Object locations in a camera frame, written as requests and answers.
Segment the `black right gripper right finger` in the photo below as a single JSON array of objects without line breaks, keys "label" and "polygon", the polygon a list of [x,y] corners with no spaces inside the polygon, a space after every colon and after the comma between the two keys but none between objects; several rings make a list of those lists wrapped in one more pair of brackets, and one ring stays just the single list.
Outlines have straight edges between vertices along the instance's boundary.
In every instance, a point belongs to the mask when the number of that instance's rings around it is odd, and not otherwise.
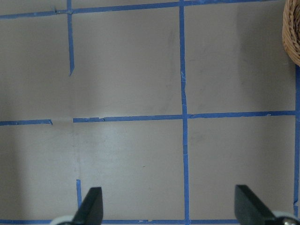
[{"label": "black right gripper right finger", "polygon": [[235,186],[235,216],[240,225],[274,225],[276,217],[247,185]]}]

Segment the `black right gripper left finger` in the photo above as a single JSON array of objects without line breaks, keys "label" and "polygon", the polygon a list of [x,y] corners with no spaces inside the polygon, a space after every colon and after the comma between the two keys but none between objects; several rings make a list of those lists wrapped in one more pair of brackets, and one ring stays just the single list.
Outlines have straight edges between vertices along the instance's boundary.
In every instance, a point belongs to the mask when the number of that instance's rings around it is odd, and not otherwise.
[{"label": "black right gripper left finger", "polygon": [[100,225],[103,220],[103,196],[101,187],[91,187],[73,217],[72,225]]}]

